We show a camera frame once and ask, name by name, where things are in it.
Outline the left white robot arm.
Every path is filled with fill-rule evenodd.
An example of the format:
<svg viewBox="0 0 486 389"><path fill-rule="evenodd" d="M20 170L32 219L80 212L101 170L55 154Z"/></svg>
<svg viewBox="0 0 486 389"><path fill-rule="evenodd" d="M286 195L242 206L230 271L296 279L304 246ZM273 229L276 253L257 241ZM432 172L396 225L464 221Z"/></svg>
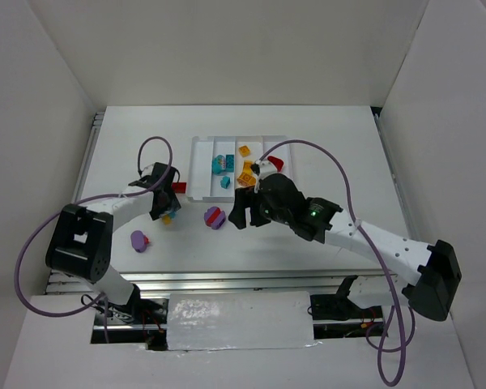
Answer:
<svg viewBox="0 0 486 389"><path fill-rule="evenodd" d="M93 292L104 294L110 305L128 310L137 305L139 287L111 265L113 234L139 216L158 220L180 210L173 190L176 175L176 168L156 162L120 194L86 206L66 205L49 243L46 265L80 279Z"/></svg>

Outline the yellow butterfly lego brick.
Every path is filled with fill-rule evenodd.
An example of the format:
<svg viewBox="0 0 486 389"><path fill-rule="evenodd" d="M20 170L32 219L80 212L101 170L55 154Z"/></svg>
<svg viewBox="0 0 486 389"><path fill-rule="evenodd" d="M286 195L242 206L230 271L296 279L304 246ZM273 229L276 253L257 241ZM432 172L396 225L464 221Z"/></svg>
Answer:
<svg viewBox="0 0 486 389"><path fill-rule="evenodd" d="M241 187L251 187L256 184L256 178L252 174L242 172L237 178L237 183Z"/></svg>

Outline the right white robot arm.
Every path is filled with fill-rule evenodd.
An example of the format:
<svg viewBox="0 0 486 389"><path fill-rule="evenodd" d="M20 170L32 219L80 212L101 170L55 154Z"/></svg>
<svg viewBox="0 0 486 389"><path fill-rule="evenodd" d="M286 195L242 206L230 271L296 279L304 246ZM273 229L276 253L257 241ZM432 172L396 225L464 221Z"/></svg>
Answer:
<svg viewBox="0 0 486 389"><path fill-rule="evenodd" d="M285 224L307 242L335 246L384 265L397 276L393 283L399 302L433 321L447 319L462 279L450 243L417 242L354 220L336 203L305 197L281 173L262 179L257 187L236 190L228 219L238 229Z"/></svg>

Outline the yellow square lego brick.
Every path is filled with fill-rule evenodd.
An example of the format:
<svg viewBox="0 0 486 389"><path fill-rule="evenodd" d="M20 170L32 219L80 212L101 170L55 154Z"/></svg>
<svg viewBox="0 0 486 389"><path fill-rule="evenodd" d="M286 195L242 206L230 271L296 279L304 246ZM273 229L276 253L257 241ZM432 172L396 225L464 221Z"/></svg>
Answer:
<svg viewBox="0 0 486 389"><path fill-rule="evenodd" d="M238 148L238 151L242 157L247 157L251 155L251 150L249 149L248 146L243 145Z"/></svg>

